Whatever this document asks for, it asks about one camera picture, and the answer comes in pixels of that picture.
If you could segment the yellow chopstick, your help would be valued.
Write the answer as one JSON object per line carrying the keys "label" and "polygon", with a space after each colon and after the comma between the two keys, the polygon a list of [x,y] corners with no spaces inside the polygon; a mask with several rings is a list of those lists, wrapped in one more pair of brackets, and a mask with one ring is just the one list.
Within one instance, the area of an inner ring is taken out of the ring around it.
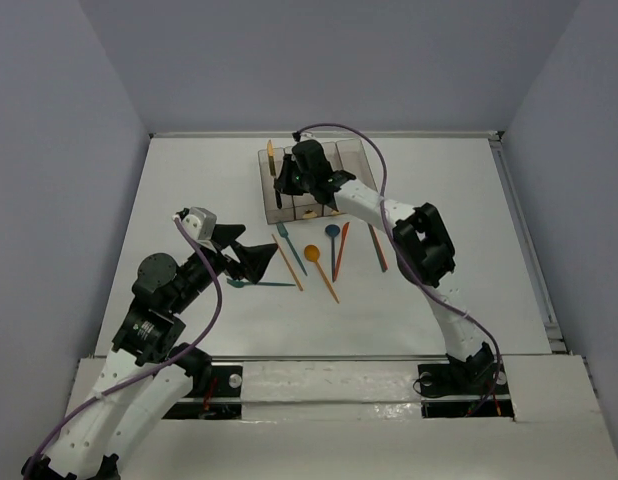
{"label": "yellow chopstick", "polygon": [[291,277],[293,278],[296,287],[298,288],[299,291],[303,292],[304,291],[303,285],[300,282],[300,279],[298,278],[296,272],[294,271],[290,261],[288,260],[287,256],[285,255],[285,252],[283,251],[283,249],[282,249],[282,247],[280,245],[280,242],[278,241],[276,235],[272,233],[271,237],[274,240],[274,242],[275,242],[275,244],[276,244],[276,246],[278,248],[278,251],[279,251],[279,253],[280,253],[280,255],[281,255],[281,257],[282,257],[282,259],[283,259],[283,261],[284,261],[284,263],[285,263],[285,265],[286,265],[286,267],[287,267],[287,269],[288,269],[288,271],[289,271],[289,273],[291,275]]}

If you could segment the gold knife green handle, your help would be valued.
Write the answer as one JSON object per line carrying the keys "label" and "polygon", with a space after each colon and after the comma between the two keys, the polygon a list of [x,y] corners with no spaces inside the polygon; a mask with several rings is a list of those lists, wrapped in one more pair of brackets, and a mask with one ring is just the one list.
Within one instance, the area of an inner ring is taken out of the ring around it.
{"label": "gold knife green handle", "polygon": [[275,151],[274,151],[274,146],[273,146],[273,142],[271,139],[269,139],[267,142],[266,151],[267,151],[267,157],[268,157],[268,168],[269,168],[270,176],[273,179],[275,203],[276,203],[277,209],[280,210],[282,209],[282,199],[281,199],[280,192],[276,188],[277,173],[276,173],[276,164],[275,164]]}

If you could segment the yellow plastic spoon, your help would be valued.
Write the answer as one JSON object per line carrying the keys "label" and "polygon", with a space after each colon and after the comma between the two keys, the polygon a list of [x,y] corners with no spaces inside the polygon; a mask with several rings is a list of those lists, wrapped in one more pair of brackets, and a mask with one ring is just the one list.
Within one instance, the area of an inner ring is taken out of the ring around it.
{"label": "yellow plastic spoon", "polygon": [[340,300],[339,297],[337,296],[330,280],[328,279],[323,267],[320,264],[320,250],[316,245],[313,244],[309,244],[304,248],[304,256],[305,258],[312,264],[315,265],[315,267],[318,270],[318,273],[320,274],[320,277],[322,279],[322,281],[324,282],[326,288],[328,289],[328,291],[330,292],[330,295],[332,296],[332,298],[334,299],[334,301],[339,304]]}

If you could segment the blue plastic spoon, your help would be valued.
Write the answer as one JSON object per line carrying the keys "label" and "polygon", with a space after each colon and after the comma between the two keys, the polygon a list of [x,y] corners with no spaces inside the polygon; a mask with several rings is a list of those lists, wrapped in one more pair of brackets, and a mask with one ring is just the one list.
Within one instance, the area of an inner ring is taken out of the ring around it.
{"label": "blue plastic spoon", "polygon": [[336,238],[340,235],[341,229],[336,224],[328,224],[325,227],[325,234],[330,239],[330,252],[331,252],[331,279],[335,281],[336,276],[336,249],[335,249],[335,241]]}

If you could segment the orange plastic knife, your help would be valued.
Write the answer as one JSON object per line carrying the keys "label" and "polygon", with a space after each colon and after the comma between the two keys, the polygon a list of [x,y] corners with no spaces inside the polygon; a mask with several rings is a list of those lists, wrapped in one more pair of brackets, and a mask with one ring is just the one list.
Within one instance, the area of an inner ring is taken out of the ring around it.
{"label": "orange plastic knife", "polygon": [[342,229],[340,230],[340,244],[339,244],[338,254],[335,257],[335,264],[334,264],[333,272],[332,272],[333,282],[337,281],[338,279],[338,274],[339,274],[339,270],[340,270],[340,266],[342,262],[342,256],[343,256],[344,246],[345,246],[345,242],[346,242],[346,238],[347,238],[347,234],[349,230],[349,225],[350,225],[350,222],[344,223],[342,226]]}

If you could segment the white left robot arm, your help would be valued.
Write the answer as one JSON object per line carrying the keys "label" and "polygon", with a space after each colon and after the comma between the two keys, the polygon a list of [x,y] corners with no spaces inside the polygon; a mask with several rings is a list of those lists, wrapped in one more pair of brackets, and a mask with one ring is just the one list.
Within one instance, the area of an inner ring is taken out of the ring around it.
{"label": "white left robot arm", "polygon": [[209,227],[203,237],[176,226],[194,252],[183,264],[166,253],[146,257],[129,310],[91,395],[25,462],[26,479],[116,479],[143,438],[186,395],[216,387],[212,358],[180,343],[182,313],[219,276],[259,282],[278,248],[238,243],[242,225]]}

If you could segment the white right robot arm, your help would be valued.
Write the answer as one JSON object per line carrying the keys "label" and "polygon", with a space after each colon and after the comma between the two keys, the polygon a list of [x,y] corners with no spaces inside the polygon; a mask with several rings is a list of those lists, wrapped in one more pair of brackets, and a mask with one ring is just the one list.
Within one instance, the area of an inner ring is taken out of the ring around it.
{"label": "white right robot arm", "polygon": [[424,294],[438,323],[449,382],[465,394],[491,396],[502,367],[500,349],[485,327],[439,290],[443,277],[455,270],[455,247],[437,208],[386,198],[353,173],[334,169],[323,145],[313,139],[286,149],[281,163],[271,146],[266,154],[277,207],[284,195],[310,195],[322,206],[384,231],[401,274]]}

